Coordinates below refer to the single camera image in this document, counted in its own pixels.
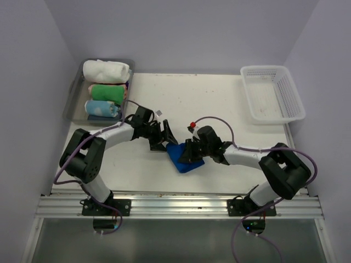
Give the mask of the white towel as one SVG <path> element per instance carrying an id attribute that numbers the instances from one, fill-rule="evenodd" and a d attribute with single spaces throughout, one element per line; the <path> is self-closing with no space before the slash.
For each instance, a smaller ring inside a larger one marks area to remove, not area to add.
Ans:
<path id="1" fill-rule="evenodd" d="M 122 62 L 87 60 L 83 63 L 86 80 L 95 83 L 126 83 L 130 78 L 129 65 Z"/>

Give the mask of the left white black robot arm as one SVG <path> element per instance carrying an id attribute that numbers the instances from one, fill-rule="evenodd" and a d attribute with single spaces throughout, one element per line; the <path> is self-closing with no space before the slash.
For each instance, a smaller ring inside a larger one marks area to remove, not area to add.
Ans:
<path id="1" fill-rule="evenodd" d="M 167 143 L 178 143 L 168 120 L 152 120 L 152 116 L 152 110 L 139 106 L 135 114 L 109 127 L 93 131 L 75 130 L 59 161 L 60 170 L 54 183 L 78 183 L 95 201 L 94 207 L 101 215 L 110 214 L 114 208 L 113 193 L 100 176 L 105 151 L 138 138 L 147 139 L 152 151 L 165 151 Z M 59 182 L 62 172 L 73 179 Z"/>

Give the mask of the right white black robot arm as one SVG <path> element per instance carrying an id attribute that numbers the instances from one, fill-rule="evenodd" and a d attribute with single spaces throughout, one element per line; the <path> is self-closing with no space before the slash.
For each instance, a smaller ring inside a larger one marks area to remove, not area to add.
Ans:
<path id="1" fill-rule="evenodd" d="M 240 205 L 247 213 L 257 215 L 264 206 L 277 198 L 292 199 L 305 186 L 312 173 L 287 145 L 278 143 L 267 150 L 243 150 L 232 142 L 222 141 L 210 126 L 190 128 L 191 139 L 177 158 L 179 163 L 192 164 L 210 157 L 224 165 L 241 165 L 259 169 L 266 182 L 254 187 Z"/>

